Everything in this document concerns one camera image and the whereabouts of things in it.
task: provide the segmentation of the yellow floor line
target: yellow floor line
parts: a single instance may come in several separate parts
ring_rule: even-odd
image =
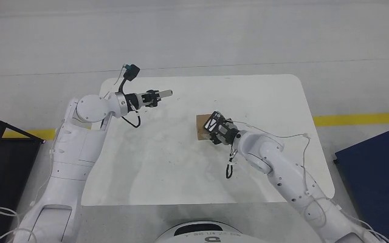
[[[370,125],[389,123],[389,113],[321,115],[313,117],[316,126]]]
[[[346,126],[346,125],[372,125],[389,124],[389,113],[378,114],[351,114],[351,115],[319,115],[313,117],[315,126]],[[53,140],[55,129],[27,130],[27,132],[44,140]],[[24,137],[14,131],[6,131],[3,138]]]
[[[31,133],[34,136],[40,137],[43,140],[53,140],[55,135],[55,129],[40,129],[40,130],[27,130],[26,132]],[[18,132],[6,131],[3,138],[24,138],[24,135],[21,135]]]

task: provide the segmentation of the white table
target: white table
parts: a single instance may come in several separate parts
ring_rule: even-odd
[[[116,78],[106,80],[104,95]],[[293,75],[136,78],[125,93],[172,89],[156,108],[142,108],[134,129],[113,118],[102,153],[88,177],[83,205],[284,202],[264,174],[238,156],[225,178],[229,146],[198,141],[196,115],[217,110],[276,135],[307,132],[306,167],[328,197],[334,185],[300,80]],[[130,113],[127,119],[136,122]],[[306,139],[284,140],[284,152],[302,162]]]

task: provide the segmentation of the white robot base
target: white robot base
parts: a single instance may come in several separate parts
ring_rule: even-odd
[[[227,224],[215,221],[196,221],[180,224],[167,230],[155,241],[155,243],[179,242],[266,243],[260,239],[244,235]]]

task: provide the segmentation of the robotic arm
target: robotic arm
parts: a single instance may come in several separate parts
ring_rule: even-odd
[[[86,179],[97,161],[112,117],[120,118],[142,106],[155,107],[171,90],[124,94],[126,80],[134,79],[139,68],[124,66],[127,71],[119,92],[107,99],[87,95],[72,99],[53,144],[52,172],[41,199],[25,215],[20,228],[34,233],[39,243],[75,242],[81,218],[81,196]],[[99,130],[90,129],[101,122]],[[13,242],[34,242],[28,231],[17,231]]]
[[[328,199],[303,165],[288,159],[283,144],[270,134],[238,130],[232,121],[214,112],[204,125],[214,144],[231,145],[296,209],[323,242],[381,242],[351,222]]]

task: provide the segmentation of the floor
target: floor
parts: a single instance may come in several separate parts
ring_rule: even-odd
[[[387,112],[388,12],[384,0],[2,0],[0,118],[23,129],[55,128],[70,98],[96,94],[123,63],[138,65],[142,77],[294,74],[312,115]],[[334,200],[353,215],[334,153],[388,129],[317,129]],[[49,147],[41,150],[19,210],[46,178]],[[258,213],[245,213],[251,210]],[[255,220],[270,214],[266,225]],[[317,240],[303,221],[281,227],[285,215],[298,217],[285,204],[92,207],[84,209],[78,241],[115,235],[118,242],[152,242],[193,218],[224,221],[269,242]]]

